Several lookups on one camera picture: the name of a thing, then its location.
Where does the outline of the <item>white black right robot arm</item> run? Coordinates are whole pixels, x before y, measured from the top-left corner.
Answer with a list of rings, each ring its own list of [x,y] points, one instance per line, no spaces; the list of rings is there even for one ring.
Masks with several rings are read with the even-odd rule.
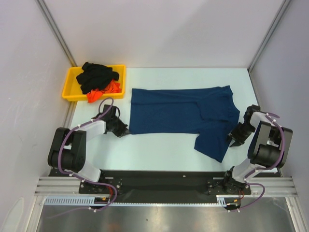
[[[287,159],[293,131],[276,122],[279,116],[265,113],[260,107],[247,108],[244,122],[229,133],[230,147],[244,145],[253,134],[247,158],[239,165],[226,171],[222,187],[228,194],[244,190],[251,185],[250,179],[262,171],[281,168]]]

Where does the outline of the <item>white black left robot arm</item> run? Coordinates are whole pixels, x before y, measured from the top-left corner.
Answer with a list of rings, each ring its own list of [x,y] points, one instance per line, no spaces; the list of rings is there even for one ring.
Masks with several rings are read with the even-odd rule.
[[[100,177],[101,170],[86,159],[86,145],[95,137],[108,132],[118,138],[130,134],[127,125],[118,117],[107,120],[92,119],[73,129],[57,128],[47,159],[48,165],[90,181],[90,188],[96,193],[102,193],[107,182]]]

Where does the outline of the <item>blue t shirt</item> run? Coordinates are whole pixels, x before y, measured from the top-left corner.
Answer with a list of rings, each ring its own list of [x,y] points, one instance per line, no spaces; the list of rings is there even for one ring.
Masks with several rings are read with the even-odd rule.
[[[194,149],[222,162],[228,134],[239,122],[240,111],[230,86],[201,89],[132,89],[131,134],[196,134]]]

